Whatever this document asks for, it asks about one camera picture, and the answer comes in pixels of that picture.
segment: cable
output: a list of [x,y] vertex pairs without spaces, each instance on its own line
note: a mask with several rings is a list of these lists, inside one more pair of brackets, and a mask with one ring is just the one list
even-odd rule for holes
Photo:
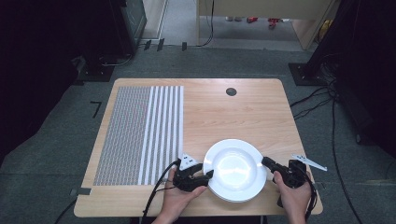
[[305,110],[301,111],[300,113],[298,113],[298,114],[296,114],[296,115],[293,116],[293,117],[294,117],[294,120],[297,120],[297,119],[300,119],[300,118],[305,117],[305,116],[308,115],[311,111],[313,111],[313,110],[315,110],[315,109],[317,109],[317,108],[319,108],[319,107],[321,107],[321,106],[326,105],[326,104],[329,103],[331,100],[332,100],[332,98],[329,98],[329,99],[327,99],[327,100],[324,100],[324,101],[318,103],[318,104],[315,105],[314,107],[311,107],[311,108],[309,108],[309,109],[305,109]]
[[148,198],[148,203],[146,205],[145,210],[143,211],[143,216],[142,216],[142,224],[145,224],[145,219],[148,215],[149,211],[149,206],[151,205],[152,200],[154,199],[155,194],[157,193],[157,188],[160,186],[160,184],[163,182],[163,177],[166,175],[166,173],[172,168],[173,165],[176,165],[177,161],[173,161],[166,169],[163,171],[163,174],[161,175],[160,179],[158,179],[157,184],[155,185],[154,189],[152,190],[149,198]]
[[157,190],[155,190],[155,192],[158,192],[158,191],[162,191],[162,190],[166,190],[166,189],[174,189],[175,187],[172,187],[172,188],[165,188],[165,189],[157,189]]
[[120,66],[120,65],[124,65],[124,64],[128,63],[132,59],[132,57],[133,57],[133,55],[130,54],[128,59],[125,60],[122,63],[102,63],[102,66]]
[[337,171],[338,178],[340,179],[341,187],[343,188],[344,194],[346,195],[347,202],[349,203],[349,207],[352,209],[353,214],[355,215],[356,219],[361,224],[361,219],[359,218],[358,213],[356,212],[355,208],[353,207],[352,201],[350,201],[349,194],[347,193],[347,188],[344,184],[344,180],[341,177],[340,169],[338,168],[337,157],[335,155],[335,100],[332,101],[332,157],[334,158],[335,170]]
[[305,213],[305,221],[307,221],[309,216],[311,216],[312,210],[314,210],[315,206],[317,205],[318,194],[314,184],[312,183],[311,178],[309,178],[306,172],[297,165],[294,165],[294,168],[297,168],[301,172],[301,174],[304,176],[304,179],[308,182],[309,187],[311,188],[311,200],[309,200],[309,205],[306,208],[306,213]]
[[[205,2],[205,11],[207,12],[207,3],[206,2]],[[207,19],[207,15],[205,15],[205,17],[206,17],[206,24],[208,27],[210,27],[209,20]]]
[[59,223],[59,221],[61,220],[61,218],[64,216],[64,214],[67,212],[67,210],[69,210],[69,208],[71,206],[73,206],[73,204],[75,204],[77,201],[77,199],[75,199],[73,202],[71,202],[69,205],[67,205],[67,207],[62,211],[62,213],[58,216],[58,218],[56,218],[56,221],[54,224]]
[[334,79],[333,81],[331,81],[330,83],[329,83],[329,85],[327,86],[327,89],[328,89],[328,93],[329,93],[329,96],[330,97],[332,97],[336,102],[338,102],[338,94],[337,94],[337,91],[335,90],[335,87],[333,87],[333,84],[336,82],[337,80],[336,79]]
[[323,74],[323,79],[327,83],[331,83],[331,80],[336,79],[334,74],[336,73],[337,68],[338,68],[338,64],[336,66],[334,66],[333,63],[324,62],[320,65],[320,69]]
[[299,101],[297,101],[297,102],[292,103],[292,104],[290,105],[290,107],[294,107],[294,106],[297,105],[297,104],[300,104],[300,103],[302,103],[302,102],[304,102],[304,101],[307,101],[309,98],[313,97],[313,96],[315,95],[315,93],[317,93],[318,91],[324,90],[324,89],[327,89],[327,87],[320,87],[320,88],[314,90],[309,96],[303,98],[302,100],[299,100]]
[[210,36],[203,45],[197,45],[196,47],[204,47],[204,46],[208,45],[213,39],[213,12],[214,12],[214,9],[215,9],[215,0],[212,0],[212,17],[210,18],[210,29],[211,29]]

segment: hand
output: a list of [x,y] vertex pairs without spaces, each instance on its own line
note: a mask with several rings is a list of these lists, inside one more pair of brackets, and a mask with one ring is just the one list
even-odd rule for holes
[[[175,168],[169,171],[169,180],[173,180],[175,171]],[[174,188],[172,181],[167,181],[165,188],[166,190],[163,194],[163,208],[153,223],[173,223],[178,219],[187,205],[206,190],[205,186],[201,186],[196,188],[193,192],[186,192],[178,188]]]
[[274,179],[279,188],[283,207],[286,210],[290,224],[305,223],[305,212],[311,198],[311,187],[305,183],[297,189],[285,185],[280,172],[274,172]]

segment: striped mat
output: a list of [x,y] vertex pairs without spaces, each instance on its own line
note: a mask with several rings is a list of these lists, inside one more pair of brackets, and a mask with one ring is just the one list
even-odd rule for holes
[[120,87],[95,186],[154,185],[183,146],[182,86]]

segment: small metal part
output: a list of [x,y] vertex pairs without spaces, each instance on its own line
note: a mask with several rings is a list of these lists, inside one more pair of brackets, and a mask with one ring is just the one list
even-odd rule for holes
[[181,46],[181,50],[184,51],[187,49],[187,42],[183,42]]
[[308,158],[306,158],[306,157],[303,156],[303,155],[295,155],[295,154],[293,154],[293,155],[291,155],[291,156],[292,156],[294,159],[296,159],[297,161],[300,161],[300,162],[305,163],[305,164],[307,164],[307,165],[316,167],[316,168],[318,168],[319,170],[327,171],[327,167],[321,166],[321,165],[317,164],[316,162],[309,160]]
[[163,42],[164,42],[164,41],[165,41],[165,39],[164,39],[164,38],[160,39],[160,43],[158,44],[157,51],[160,51],[160,50],[162,50],[162,49],[163,49]]
[[86,189],[86,188],[71,189],[70,196],[90,195],[91,191],[92,191],[92,189]]
[[151,40],[149,40],[148,42],[146,42],[145,45],[145,50],[149,49],[149,46],[151,45]]

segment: ceramic plate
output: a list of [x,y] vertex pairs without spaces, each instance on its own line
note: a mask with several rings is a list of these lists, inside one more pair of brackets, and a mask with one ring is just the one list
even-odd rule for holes
[[211,147],[204,160],[204,174],[214,170],[209,188],[221,199],[242,203],[255,197],[264,187],[267,171],[262,154],[251,144],[226,139]]

